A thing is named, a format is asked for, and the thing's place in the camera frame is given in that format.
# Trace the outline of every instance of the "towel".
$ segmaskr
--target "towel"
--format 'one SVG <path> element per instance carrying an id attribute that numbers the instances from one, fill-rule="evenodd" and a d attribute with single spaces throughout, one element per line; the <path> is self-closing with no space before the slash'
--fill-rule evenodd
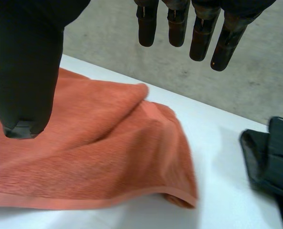
<path id="1" fill-rule="evenodd" d="M 60 69 L 50 122 L 36 139 L 8 139 L 0 124 L 0 206 L 104 208 L 159 193 L 194 207 L 183 130 L 172 110 L 145 101 L 147 93 L 145 84 Z"/>

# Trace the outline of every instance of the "towel fold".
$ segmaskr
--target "towel fold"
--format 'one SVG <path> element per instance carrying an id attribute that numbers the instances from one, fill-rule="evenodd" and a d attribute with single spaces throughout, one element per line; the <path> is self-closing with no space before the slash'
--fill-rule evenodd
<path id="1" fill-rule="evenodd" d="M 172 110 L 144 100 L 147 93 L 145 84 L 90 80 L 60 69 L 44 132 L 8 139 L 0 124 L 0 206 L 103 208 L 161 193 L 194 207 L 183 130 Z"/>

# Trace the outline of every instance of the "table surface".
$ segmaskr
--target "table surface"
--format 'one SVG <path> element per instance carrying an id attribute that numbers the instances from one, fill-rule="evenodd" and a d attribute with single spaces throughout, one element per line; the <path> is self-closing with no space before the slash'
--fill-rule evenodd
<path id="1" fill-rule="evenodd" d="M 140 83 L 66 55 L 61 67 L 96 80 Z M 266 126 L 148 86 L 147 100 L 172 108 L 186 133 L 199 186 L 195 210 L 158 194 L 96 210 L 0 208 L 0 229 L 282 229 L 275 201 L 251 190 L 238 141 L 243 130 L 265 132 Z"/>

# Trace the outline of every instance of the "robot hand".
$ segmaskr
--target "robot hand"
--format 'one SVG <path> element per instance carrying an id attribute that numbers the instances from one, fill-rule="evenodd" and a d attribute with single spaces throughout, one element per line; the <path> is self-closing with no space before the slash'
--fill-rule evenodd
<path id="1" fill-rule="evenodd" d="M 139 41 L 151 46 L 159 0 L 137 3 Z M 169 41 L 183 44 L 190 0 L 168 6 Z M 211 67 L 223 70 L 248 23 L 275 0 L 192 0 L 195 21 L 190 57 L 204 59 L 220 8 L 225 22 Z M 0 121 L 9 138 L 35 138 L 49 122 L 63 51 L 63 30 L 90 0 L 0 0 Z"/>

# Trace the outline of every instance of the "gray floor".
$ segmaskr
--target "gray floor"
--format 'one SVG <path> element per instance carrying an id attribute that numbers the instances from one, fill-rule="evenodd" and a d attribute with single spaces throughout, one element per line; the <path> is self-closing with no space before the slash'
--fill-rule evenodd
<path id="1" fill-rule="evenodd" d="M 283 116 L 283 0 L 248 26 L 228 68 L 220 73 L 210 68 L 210 60 L 223 14 L 203 62 L 189 58 L 192 6 L 180 48 L 168 43 L 166 16 L 161 2 L 154 45 L 144 48 L 138 43 L 133 0 L 92 0 L 66 28 L 64 53 L 261 123 L 272 115 Z"/>

